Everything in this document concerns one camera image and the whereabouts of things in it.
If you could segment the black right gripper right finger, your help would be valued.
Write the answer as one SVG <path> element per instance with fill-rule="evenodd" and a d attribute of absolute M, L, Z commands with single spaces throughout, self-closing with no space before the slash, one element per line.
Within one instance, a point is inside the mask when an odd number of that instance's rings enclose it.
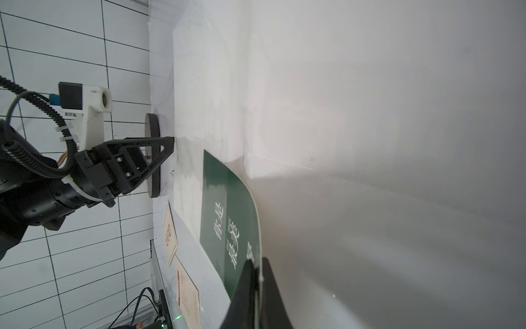
<path fill-rule="evenodd" d="M 266 257 L 262 259 L 262 274 L 263 283 L 260 285 L 260 295 L 262 297 L 260 328 L 293 329 L 271 264 Z"/>

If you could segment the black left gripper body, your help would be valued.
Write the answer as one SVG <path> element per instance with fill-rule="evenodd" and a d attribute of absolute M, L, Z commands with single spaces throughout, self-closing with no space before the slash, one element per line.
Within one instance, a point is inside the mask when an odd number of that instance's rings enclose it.
<path fill-rule="evenodd" d="M 73 181 L 79 189 L 73 197 L 75 208 L 97 204 L 113 208 L 120 191 L 116 187 L 116 174 L 108 164 L 112 160 L 110 149 L 86 149 L 78 152 L 75 160 Z"/>

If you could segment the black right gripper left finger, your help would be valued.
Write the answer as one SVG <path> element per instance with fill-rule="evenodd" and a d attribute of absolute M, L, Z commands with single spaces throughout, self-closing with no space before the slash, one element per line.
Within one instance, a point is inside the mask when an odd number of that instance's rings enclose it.
<path fill-rule="evenodd" d="M 238 285 L 220 329 L 254 329 L 257 272 L 252 260 L 242 268 Z"/>

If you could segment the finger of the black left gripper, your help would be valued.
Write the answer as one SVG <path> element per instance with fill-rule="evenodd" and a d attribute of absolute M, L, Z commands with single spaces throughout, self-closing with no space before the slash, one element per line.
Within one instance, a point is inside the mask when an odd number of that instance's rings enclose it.
<path fill-rule="evenodd" d="M 149 193 L 160 193 L 160 167 L 174 151 L 173 137 L 125 138 L 105 142 L 97 148 L 109 148 L 108 164 L 116 174 L 120 193 L 131 193 L 147 183 Z"/>

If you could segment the green photo card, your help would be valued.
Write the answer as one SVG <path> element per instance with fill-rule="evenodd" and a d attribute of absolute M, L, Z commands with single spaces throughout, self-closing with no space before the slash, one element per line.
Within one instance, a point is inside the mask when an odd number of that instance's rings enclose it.
<path fill-rule="evenodd" d="M 246 184 L 212 154 L 204 152 L 200 244 L 230 298 L 242 268 L 262 262 L 260 221 Z"/>

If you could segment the white photo album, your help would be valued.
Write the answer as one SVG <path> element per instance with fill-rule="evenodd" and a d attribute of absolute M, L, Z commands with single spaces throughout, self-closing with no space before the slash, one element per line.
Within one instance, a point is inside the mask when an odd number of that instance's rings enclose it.
<path fill-rule="evenodd" d="M 525 327 L 524 1 L 185 1 L 176 131 L 296 328 Z"/>

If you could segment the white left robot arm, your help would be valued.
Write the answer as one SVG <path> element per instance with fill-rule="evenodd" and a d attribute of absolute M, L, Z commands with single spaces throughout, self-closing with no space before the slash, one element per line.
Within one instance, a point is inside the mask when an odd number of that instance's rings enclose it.
<path fill-rule="evenodd" d="M 142 185 L 174 151 L 173 137 L 106 141 L 76 153 L 72 180 L 44 178 L 1 152 L 1 256 L 30 226 L 60 229 L 82 207 L 112 208 Z"/>

